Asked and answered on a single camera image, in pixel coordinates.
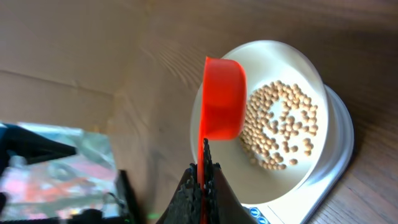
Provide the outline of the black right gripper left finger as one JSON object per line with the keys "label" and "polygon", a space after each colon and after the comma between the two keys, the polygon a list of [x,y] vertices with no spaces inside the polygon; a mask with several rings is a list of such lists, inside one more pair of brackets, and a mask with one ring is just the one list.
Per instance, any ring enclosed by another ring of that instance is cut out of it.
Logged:
{"label": "black right gripper left finger", "polygon": [[197,182],[197,165],[191,163],[157,224],[199,224],[202,192]]}

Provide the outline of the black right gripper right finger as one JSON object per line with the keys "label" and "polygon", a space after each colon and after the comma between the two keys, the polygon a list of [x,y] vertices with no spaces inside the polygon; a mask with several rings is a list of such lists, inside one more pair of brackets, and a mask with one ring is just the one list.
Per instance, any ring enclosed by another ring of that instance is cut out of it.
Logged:
{"label": "black right gripper right finger", "polygon": [[256,224],[232,191],[219,163],[213,163],[208,140],[203,140],[205,217],[208,224]]}

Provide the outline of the red plastic measuring scoop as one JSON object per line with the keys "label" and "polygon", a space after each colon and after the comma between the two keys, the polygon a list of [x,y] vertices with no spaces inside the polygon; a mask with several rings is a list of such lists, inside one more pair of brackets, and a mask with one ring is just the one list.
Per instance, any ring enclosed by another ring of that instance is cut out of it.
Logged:
{"label": "red plastic measuring scoop", "polygon": [[246,74],[238,62],[206,58],[197,144],[197,181],[202,190],[205,189],[204,140],[224,141],[239,135],[244,123],[246,93]]}

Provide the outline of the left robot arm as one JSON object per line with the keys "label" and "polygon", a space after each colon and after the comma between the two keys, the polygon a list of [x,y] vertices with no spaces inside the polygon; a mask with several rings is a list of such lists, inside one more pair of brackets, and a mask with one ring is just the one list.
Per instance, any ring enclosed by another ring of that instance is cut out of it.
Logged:
{"label": "left robot arm", "polygon": [[1,125],[2,223],[143,223],[106,135]]}

